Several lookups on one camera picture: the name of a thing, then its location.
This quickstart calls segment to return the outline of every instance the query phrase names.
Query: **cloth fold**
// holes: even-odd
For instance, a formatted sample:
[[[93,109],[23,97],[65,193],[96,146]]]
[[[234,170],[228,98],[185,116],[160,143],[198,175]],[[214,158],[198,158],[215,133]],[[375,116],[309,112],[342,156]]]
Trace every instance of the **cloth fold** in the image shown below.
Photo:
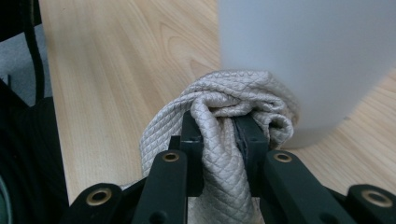
[[[143,176],[155,155],[167,149],[181,131],[184,112],[191,111],[204,137],[205,188],[189,198],[189,223],[262,223],[249,192],[242,156],[230,117],[248,113],[279,148],[293,134],[299,106],[293,94],[265,71],[223,70],[193,82],[151,121],[140,140]]]

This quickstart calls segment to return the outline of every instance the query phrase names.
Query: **table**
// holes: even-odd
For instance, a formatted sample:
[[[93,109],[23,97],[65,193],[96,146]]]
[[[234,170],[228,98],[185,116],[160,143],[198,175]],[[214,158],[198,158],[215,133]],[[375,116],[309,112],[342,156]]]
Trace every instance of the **table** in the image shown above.
[[[196,78],[219,69],[216,1],[40,0],[70,203],[141,177],[139,138]],[[321,142],[293,150],[325,186],[396,193],[396,72]]]

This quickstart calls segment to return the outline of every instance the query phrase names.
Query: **black cable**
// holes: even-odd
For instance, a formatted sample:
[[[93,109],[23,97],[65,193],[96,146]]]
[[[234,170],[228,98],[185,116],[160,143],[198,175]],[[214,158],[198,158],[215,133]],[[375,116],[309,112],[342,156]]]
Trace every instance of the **black cable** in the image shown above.
[[[35,68],[35,102],[44,98],[44,67],[35,39],[35,10],[33,0],[21,0],[21,16],[27,47]]]

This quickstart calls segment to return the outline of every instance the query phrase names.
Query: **brass ring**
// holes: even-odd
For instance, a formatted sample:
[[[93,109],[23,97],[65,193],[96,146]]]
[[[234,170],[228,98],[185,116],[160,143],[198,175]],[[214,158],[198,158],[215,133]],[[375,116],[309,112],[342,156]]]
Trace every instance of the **brass ring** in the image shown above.
[[[281,152],[276,153],[276,154],[274,155],[274,158],[275,158],[277,161],[282,161],[282,162],[291,162],[291,161],[292,161],[291,156],[289,156],[289,155],[286,154],[286,153],[281,153]]]
[[[379,207],[392,207],[393,201],[388,198],[386,195],[372,190],[365,189],[361,192],[361,196],[369,203],[373,203]]]
[[[87,204],[97,206],[106,203],[111,198],[111,189],[96,189],[87,197]]]
[[[169,152],[163,155],[164,161],[177,161],[178,158],[179,158],[178,154],[174,152]]]

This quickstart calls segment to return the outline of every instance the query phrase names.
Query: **white container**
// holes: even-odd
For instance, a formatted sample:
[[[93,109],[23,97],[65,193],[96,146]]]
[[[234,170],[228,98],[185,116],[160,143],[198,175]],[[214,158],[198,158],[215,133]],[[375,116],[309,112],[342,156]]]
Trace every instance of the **white container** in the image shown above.
[[[287,147],[316,143],[396,65],[396,0],[219,0],[222,68],[271,72],[297,96]]]

